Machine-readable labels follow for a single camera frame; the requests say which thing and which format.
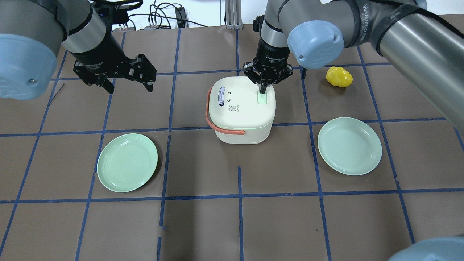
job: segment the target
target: white wall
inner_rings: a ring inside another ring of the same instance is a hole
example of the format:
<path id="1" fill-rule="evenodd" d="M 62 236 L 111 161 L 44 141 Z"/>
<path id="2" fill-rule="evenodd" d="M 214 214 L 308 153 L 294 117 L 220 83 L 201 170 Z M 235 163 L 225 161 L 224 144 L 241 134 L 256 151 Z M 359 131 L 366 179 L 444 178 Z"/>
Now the white wall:
<path id="1" fill-rule="evenodd" d="M 191 21 L 201 23 L 206 26 L 219 26 L 224 24 L 225 3 L 224 0 L 156 0 L 157 4 L 164 1 L 169 3 L 180 3 L 185 7 L 187 18 Z M 264 14 L 267 0 L 242 0 L 242 21 L 244 24 L 251 24 L 253 20 Z M 152 0 L 145 0 L 143 5 L 129 14 L 149 13 L 149 6 Z M 436 14 L 455 14 L 464 13 L 464 0 L 427 0 L 428 10 Z M 167 16 L 175 17 L 174 8 L 164 9 Z M 147 16 L 131 17 L 137 26 L 137 30 L 148 26 Z"/>

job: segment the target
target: green button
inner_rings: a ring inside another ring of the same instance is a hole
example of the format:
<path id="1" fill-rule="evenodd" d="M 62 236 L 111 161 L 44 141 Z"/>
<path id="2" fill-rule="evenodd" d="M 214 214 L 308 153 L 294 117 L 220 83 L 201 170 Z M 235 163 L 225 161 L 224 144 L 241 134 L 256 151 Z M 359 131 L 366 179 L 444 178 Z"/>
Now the green button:
<path id="1" fill-rule="evenodd" d="M 267 94 L 259 93 L 258 91 L 258 104 L 267 104 Z"/>

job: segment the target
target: yellow bell pepper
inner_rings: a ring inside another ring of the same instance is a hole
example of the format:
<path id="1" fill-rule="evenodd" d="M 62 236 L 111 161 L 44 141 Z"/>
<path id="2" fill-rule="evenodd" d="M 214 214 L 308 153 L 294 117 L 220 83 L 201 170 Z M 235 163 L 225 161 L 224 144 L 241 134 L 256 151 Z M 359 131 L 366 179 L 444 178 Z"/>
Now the yellow bell pepper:
<path id="1" fill-rule="evenodd" d="M 341 88 L 348 87 L 353 83 L 353 76 L 342 67 L 330 67 L 325 78 L 333 86 Z"/>

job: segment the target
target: orange handle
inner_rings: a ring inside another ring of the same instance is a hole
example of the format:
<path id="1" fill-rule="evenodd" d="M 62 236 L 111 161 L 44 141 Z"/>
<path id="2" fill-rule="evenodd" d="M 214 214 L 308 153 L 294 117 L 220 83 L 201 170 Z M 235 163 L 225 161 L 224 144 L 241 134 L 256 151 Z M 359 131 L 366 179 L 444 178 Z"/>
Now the orange handle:
<path id="1" fill-rule="evenodd" d="M 232 134 L 232 135 L 245 135 L 245 131 L 244 130 L 226 130 L 226 129 L 222 129 L 218 126 L 216 126 L 213 122 L 211 122 L 209 120 L 209 117 L 208 117 L 208 110 L 209 110 L 209 96 L 211 94 L 211 90 L 213 88 L 211 87 L 208 91 L 208 96 L 206 97 L 206 109 L 205 109 L 205 118 L 206 118 L 206 121 L 208 122 L 208 125 L 215 131 L 218 131 L 220 133 L 224 133 L 224 134 Z"/>

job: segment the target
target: white rice cooker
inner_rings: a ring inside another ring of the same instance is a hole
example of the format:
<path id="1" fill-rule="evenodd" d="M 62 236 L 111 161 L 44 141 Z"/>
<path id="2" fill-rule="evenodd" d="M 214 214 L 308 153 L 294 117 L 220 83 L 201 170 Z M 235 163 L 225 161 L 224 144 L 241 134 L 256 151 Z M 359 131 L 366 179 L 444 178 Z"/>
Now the white rice cooker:
<path id="1" fill-rule="evenodd" d="M 227 77 L 208 92 L 206 121 L 225 143 L 264 141 L 271 132 L 275 115 L 276 93 L 271 85 L 262 94 L 258 85 L 247 77 Z"/>

